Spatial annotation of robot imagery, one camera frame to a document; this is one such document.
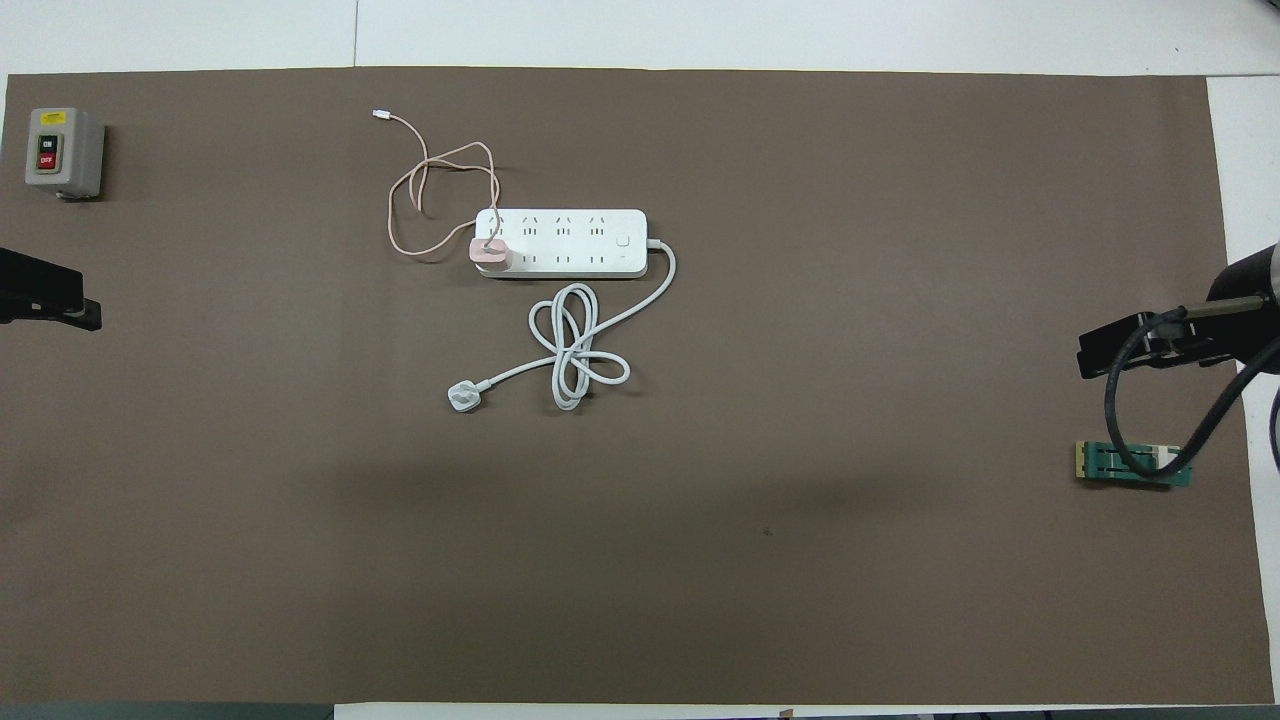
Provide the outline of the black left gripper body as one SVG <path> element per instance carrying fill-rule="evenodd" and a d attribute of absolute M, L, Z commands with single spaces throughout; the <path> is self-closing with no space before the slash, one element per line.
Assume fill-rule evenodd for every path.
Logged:
<path fill-rule="evenodd" d="M 1 323 L 15 320 L 79 323 L 82 316 L 81 272 L 1 249 Z"/>

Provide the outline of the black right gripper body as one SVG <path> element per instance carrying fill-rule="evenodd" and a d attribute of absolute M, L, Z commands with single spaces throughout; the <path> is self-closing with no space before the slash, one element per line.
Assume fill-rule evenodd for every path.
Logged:
<path fill-rule="evenodd" d="M 1187 364 L 1212 366 L 1235 357 L 1242 323 L 1229 316 L 1183 318 L 1149 328 L 1124 369 L 1167 369 Z"/>

